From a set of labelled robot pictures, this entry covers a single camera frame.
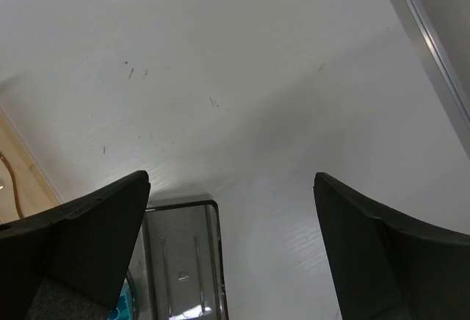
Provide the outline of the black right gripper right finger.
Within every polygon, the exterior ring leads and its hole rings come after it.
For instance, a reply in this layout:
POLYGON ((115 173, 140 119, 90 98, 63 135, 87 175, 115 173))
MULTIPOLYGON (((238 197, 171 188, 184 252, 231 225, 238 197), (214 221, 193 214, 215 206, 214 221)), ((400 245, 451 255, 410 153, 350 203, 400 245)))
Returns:
POLYGON ((343 319, 468 319, 469 236, 318 172, 314 199, 343 319))

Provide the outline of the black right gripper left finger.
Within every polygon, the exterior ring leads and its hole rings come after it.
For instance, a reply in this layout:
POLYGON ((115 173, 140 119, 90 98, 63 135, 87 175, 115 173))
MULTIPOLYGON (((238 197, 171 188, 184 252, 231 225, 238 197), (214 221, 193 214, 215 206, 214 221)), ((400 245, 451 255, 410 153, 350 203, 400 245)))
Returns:
POLYGON ((120 296, 150 194, 138 170, 1 225, 2 319, 106 319, 120 296))

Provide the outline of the teal long lego brick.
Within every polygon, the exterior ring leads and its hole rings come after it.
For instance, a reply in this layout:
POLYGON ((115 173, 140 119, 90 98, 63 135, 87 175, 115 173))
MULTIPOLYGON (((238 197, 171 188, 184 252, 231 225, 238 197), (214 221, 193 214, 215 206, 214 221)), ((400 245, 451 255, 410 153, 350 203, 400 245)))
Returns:
POLYGON ((132 320, 134 317, 132 302, 131 289, 128 284, 124 284, 120 292, 117 305, 109 312, 107 319, 132 320))

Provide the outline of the smoky grey transparent container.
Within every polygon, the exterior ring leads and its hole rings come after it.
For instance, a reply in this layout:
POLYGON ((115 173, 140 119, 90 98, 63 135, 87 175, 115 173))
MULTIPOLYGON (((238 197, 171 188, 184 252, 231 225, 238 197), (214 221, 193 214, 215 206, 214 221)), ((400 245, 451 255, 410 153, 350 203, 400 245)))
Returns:
POLYGON ((228 319, 217 203, 148 204, 126 282, 133 319, 228 319))

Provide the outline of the aluminium frame rail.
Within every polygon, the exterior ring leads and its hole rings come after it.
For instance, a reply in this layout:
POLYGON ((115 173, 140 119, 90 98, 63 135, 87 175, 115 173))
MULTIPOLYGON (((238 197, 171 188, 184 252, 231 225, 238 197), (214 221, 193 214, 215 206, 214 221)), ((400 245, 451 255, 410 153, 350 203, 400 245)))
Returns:
POLYGON ((469 138, 469 0, 390 0, 455 131, 469 138))

